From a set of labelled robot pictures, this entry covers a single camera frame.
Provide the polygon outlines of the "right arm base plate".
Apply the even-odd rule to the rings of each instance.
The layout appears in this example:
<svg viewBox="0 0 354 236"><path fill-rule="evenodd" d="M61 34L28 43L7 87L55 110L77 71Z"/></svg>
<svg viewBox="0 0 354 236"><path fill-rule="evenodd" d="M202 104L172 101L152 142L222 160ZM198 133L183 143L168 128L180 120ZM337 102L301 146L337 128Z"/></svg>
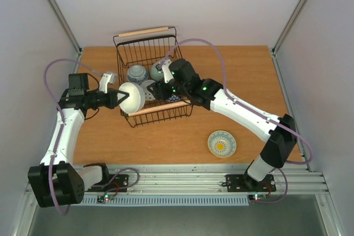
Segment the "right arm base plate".
<svg viewBox="0 0 354 236"><path fill-rule="evenodd" d="M221 184L228 192L275 192L277 190L274 176L267 174L261 182L246 179L243 174L228 174Z"/></svg>

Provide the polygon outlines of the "plain white bowl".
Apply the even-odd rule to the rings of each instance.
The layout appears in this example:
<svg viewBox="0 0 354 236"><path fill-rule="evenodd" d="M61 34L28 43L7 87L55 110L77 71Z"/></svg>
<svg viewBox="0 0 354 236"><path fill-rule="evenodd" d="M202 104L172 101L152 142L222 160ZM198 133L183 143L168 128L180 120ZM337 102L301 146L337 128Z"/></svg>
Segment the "plain white bowl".
<svg viewBox="0 0 354 236"><path fill-rule="evenodd" d="M120 85L119 90L129 94L128 98L119 104L123 112L133 114L140 111L145 105L144 90L137 83L125 82Z"/></svg>

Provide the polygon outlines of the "celadon green bowl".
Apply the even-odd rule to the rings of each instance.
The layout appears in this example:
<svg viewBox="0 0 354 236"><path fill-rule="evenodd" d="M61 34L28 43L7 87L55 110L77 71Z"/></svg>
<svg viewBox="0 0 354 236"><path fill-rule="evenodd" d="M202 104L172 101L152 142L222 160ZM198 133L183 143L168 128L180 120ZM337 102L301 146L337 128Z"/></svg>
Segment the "celadon green bowl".
<svg viewBox="0 0 354 236"><path fill-rule="evenodd" d="M160 62L157 61L155 62L151 68L150 68L150 77L154 80L154 81L160 81L164 79L164 73L162 68L160 67Z"/></svg>

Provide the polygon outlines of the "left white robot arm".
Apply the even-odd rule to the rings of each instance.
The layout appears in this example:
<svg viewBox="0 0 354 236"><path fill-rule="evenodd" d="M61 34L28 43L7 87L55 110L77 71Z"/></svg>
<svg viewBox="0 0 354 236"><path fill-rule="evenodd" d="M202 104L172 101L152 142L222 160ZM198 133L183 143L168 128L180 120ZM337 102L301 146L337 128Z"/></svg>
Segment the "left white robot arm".
<svg viewBox="0 0 354 236"><path fill-rule="evenodd" d="M69 87L58 101L56 127L47 152L38 166L29 168L28 180L42 208L78 204L90 188L104 191L111 185L112 178L104 163L75 170L74 150L88 110L114 109L129 94L109 88L117 77L113 72L104 73L94 90L89 89L88 77L88 73L69 75Z"/></svg>

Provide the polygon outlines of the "red patterned bowl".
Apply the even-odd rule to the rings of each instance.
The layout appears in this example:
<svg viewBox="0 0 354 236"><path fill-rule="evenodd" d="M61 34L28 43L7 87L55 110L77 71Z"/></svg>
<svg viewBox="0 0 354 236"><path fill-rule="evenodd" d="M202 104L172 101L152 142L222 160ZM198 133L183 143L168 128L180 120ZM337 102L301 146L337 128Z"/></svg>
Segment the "red patterned bowl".
<svg viewBox="0 0 354 236"><path fill-rule="evenodd" d="M168 103L175 103L175 102L180 102L182 100L183 99L181 97L176 96L176 95L172 95L168 99L166 99L165 101L168 102Z"/></svg>

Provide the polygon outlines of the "white yellow bowl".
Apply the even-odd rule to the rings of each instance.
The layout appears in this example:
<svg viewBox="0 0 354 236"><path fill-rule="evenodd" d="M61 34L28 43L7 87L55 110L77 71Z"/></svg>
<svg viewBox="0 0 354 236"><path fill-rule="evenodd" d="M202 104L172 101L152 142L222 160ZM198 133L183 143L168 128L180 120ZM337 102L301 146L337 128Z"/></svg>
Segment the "white yellow bowl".
<svg viewBox="0 0 354 236"><path fill-rule="evenodd" d="M229 158L237 148L235 138L227 131L217 130L207 140L209 151L218 158Z"/></svg>

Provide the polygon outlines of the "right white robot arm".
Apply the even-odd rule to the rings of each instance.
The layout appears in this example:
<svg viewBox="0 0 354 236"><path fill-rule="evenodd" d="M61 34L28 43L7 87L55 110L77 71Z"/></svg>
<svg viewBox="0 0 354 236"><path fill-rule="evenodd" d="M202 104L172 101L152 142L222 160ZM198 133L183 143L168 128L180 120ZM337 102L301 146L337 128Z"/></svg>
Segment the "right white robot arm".
<svg viewBox="0 0 354 236"><path fill-rule="evenodd" d="M156 68L164 77L148 86L155 99L186 98L193 106L230 118L265 143L260 155L243 174L246 190L258 189L267 174L284 166L297 144L295 122L291 116L279 117L264 112L233 95L221 83L210 78L201 79L191 63L184 59L161 60Z"/></svg>

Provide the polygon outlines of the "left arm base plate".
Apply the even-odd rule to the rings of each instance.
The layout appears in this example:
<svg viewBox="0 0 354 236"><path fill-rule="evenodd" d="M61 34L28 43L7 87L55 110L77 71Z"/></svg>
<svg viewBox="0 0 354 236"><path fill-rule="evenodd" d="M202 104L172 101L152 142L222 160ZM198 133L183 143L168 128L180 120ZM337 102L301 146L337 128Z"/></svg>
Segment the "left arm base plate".
<svg viewBox="0 0 354 236"><path fill-rule="evenodd" d="M127 174L119 174L117 175L112 182L110 182L107 186L98 185L97 187L91 187L87 191L88 192L106 192L107 190L113 190L116 192L118 187L118 192L126 192L129 184L129 176Z"/></svg>

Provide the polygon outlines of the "blue floral bowl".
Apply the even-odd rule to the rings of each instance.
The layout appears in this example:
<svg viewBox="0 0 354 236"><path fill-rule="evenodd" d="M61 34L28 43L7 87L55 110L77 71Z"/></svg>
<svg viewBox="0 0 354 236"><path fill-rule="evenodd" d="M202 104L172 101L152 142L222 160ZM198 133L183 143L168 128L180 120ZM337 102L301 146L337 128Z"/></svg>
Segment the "blue floral bowl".
<svg viewBox="0 0 354 236"><path fill-rule="evenodd" d="M133 65L127 70L126 78L129 82L141 84L149 77L147 69L142 65Z"/></svg>

